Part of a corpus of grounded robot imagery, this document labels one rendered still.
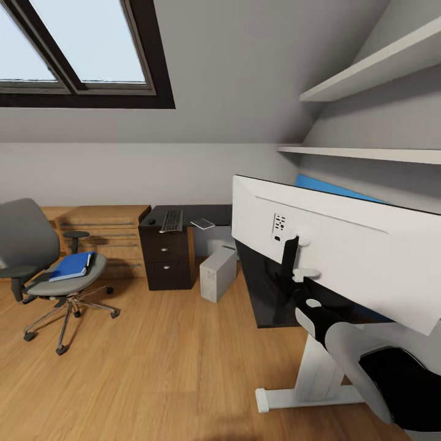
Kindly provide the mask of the swivel chair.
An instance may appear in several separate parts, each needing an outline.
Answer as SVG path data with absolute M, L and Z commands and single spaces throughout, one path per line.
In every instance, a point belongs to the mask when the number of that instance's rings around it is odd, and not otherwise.
M 63 236 L 72 238 L 71 250 L 74 255 L 78 253 L 78 238 L 89 236 L 89 232 L 70 231 L 63 233 Z M 113 292 L 113 287 L 104 285 L 82 293 L 103 272 L 107 264 L 105 255 L 96 253 L 84 276 L 50 281 L 50 276 L 62 262 L 56 263 L 59 256 L 59 236 L 33 199 L 21 198 L 0 204 L 0 279 L 11 278 L 13 294 L 22 306 L 37 298 L 59 300 L 51 312 L 23 330 L 26 341 L 35 337 L 35 333 L 28 330 L 68 307 L 56 351 L 60 356 L 66 351 L 62 342 L 71 312 L 76 319 L 81 315 L 79 305 L 111 311 L 112 318 L 117 316 L 117 311 L 82 301 L 105 288 L 108 294 Z

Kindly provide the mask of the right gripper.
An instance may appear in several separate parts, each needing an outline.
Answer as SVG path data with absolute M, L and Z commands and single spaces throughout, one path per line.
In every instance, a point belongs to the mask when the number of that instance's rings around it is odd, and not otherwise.
M 282 277 L 279 276 L 278 272 L 275 273 L 276 285 L 280 285 L 280 290 L 282 292 L 290 292 L 292 297 L 295 290 L 306 289 L 310 293 L 312 279 L 310 279 L 309 277 L 303 277 L 303 282 L 295 282 L 292 277 Z

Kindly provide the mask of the notebook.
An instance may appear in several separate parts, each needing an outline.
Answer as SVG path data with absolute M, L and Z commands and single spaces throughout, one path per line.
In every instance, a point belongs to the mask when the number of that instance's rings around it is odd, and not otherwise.
M 192 221 L 192 224 L 194 224 L 196 227 L 199 227 L 199 228 L 201 228 L 203 230 L 206 230 L 207 228 L 211 228 L 211 227 L 215 226 L 214 224 L 208 222 L 205 219 L 199 219 L 199 220 L 196 220 L 196 221 Z

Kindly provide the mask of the keyboard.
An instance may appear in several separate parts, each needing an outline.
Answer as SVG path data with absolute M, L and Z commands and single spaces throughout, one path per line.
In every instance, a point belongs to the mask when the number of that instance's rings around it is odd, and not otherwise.
M 182 231 L 183 216 L 184 216 L 184 210 L 167 211 L 161 231 L 163 232 Z

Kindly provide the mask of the monitor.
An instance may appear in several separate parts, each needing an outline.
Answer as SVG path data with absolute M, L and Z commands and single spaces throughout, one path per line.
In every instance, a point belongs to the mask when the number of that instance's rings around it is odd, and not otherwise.
M 428 335 L 441 319 L 441 214 L 233 175 L 232 235 L 353 302 Z M 276 286 L 280 307 L 292 298 Z M 350 306 L 325 306 L 349 311 Z

